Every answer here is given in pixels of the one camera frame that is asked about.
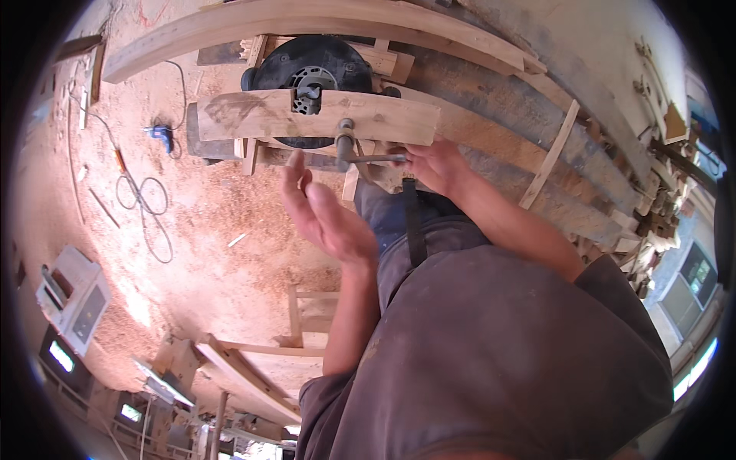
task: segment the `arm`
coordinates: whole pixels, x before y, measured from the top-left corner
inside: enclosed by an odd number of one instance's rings
[[[360,216],[337,202],[326,185],[312,182],[300,149],[291,154],[282,170],[280,192],[299,233],[341,262],[340,298],[330,326],[322,374],[348,372],[358,367],[381,317],[375,235]]]
[[[406,146],[405,167],[426,186],[451,199],[495,245],[536,261],[573,282],[585,268],[570,242],[549,222],[510,203],[470,169],[457,145]]]

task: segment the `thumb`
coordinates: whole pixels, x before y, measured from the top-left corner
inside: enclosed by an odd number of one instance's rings
[[[309,183],[305,193],[315,217],[325,230],[337,230],[342,226],[343,207],[329,187],[321,183]]]

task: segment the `gray t-shirt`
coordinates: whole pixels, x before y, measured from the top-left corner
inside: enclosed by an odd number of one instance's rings
[[[425,237],[415,270],[405,238],[382,257],[358,369],[302,388],[298,459],[602,459],[670,412],[667,353],[610,257],[568,283],[470,223]]]

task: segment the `man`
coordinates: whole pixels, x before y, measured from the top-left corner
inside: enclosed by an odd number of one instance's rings
[[[406,148],[439,195],[359,183],[360,216],[301,151],[283,170],[297,229],[342,263],[297,458],[602,459],[667,415],[667,353],[614,261],[586,268],[455,144]]]

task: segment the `sawdust-covered floor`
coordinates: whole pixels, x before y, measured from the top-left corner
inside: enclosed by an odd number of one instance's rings
[[[107,19],[105,55],[109,57],[151,29],[195,13],[203,4],[96,1],[70,38],[96,33]],[[184,70],[188,102],[240,91],[244,66],[196,67],[196,59],[196,52],[174,59]],[[66,96],[64,88],[71,84],[71,94],[80,98],[87,61],[77,57],[55,67],[52,111],[29,130],[15,174],[14,198],[14,239],[32,285],[40,282],[38,267],[52,263],[65,244],[82,250],[105,271],[113,301],[97,328],[85,365],[104,385],[136,392],[142,389],[144,377],[131,355],[153,359],[167,332],[181,339],[196,340],[203,333],[212,333],[221,340],[277,345],[274,336],[290,334],[288,284],[303,291],[339,287],[337,262],[300,238],[284,212],[277,192],[279,168],[259,165],[253,177],[244,177],[240,163],[233,161],[205,166],[201,159],[187,154],[184,126],[174,132],[177,148],[180,145],[184,152],[179,160],[168,158],[160,141],[141,132],[156,117],[172,126],[181,119],[180,75],[168,63],[118,85],[102,82],[100,100],[90,111],[110,125],[138,183],[154,177],[168,194],[169,209],[159,219],[171,238],[173,259],[168,264],[156,261],[144,243],[138,208],[126,210],[116,200],[120,174],[104,127],[88,117],[86,129],[80,130],[79,107]],[[77,181],[84,224],[77,216],[70,180],[67,136],[74,176],[84,166],[88,169]],[[316,172],[315,178],[335,192],[342,189],[342,174]],[[90,190],[107,206],[120,229],[106,217]],[[151,189],[144,194],[152,208],[160,209],[163,197],[159,193]],[[124,183],[121,198],[132,199]],[[166,258],[165,241],[150,219],[146,224],[152,246]],[[242,240],[228,247],[243,233]],[[304,381],[320,373],[314,363],[299,369],[285,367],[278,360],[261,365],[292,397]],[[200,370],[193,386],[200,411],[214,411],[225,389],[233,394],[231,408],[288,423],[210,364]]]

